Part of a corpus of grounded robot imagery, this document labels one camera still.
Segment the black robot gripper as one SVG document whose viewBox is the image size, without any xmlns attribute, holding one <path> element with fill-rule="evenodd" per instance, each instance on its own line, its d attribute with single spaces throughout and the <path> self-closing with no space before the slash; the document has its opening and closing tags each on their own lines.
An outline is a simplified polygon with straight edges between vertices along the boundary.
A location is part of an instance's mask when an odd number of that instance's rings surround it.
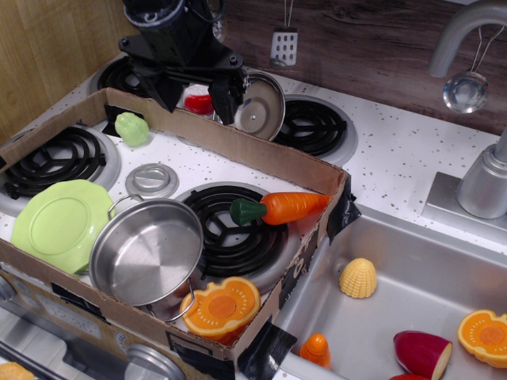
<svg viewBox="0 0 507 380">
<path fill-rule="evenodd" d="M 173 112 L 189 82 L 209 85 L 215 113 L 234 122 L 249 84 L 240 54 L 219 42 L 213 25 L 225 2 L 210 10 L 207 1 L 125 1 L 124 15 L 139 33 L 124 37 L 119 49 L 144 66 L 134 73 L 158 104 Z"/>
</svg>

